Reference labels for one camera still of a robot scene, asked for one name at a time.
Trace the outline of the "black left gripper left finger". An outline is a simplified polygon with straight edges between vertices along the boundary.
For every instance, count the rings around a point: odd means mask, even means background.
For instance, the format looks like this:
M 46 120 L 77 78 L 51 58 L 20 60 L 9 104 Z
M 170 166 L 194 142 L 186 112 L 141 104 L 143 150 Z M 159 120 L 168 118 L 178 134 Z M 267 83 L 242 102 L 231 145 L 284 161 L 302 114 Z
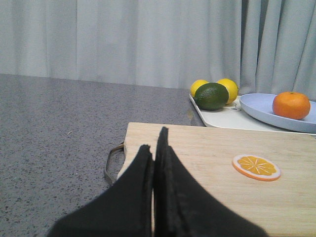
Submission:
M 154 161 L 142 145 L 130 166 L 98 198 L 61 218 L 50 237 L 150 237 Z

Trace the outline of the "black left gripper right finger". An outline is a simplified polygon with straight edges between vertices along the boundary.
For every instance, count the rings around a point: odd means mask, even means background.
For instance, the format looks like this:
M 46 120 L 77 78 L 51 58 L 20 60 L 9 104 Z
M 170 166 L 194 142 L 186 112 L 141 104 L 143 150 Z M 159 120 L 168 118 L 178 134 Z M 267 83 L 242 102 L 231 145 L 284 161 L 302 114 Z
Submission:
M 261 227 L 234 213 L 188 172 L 160 131 L 154 169 L 157 237 L 266 237 Z

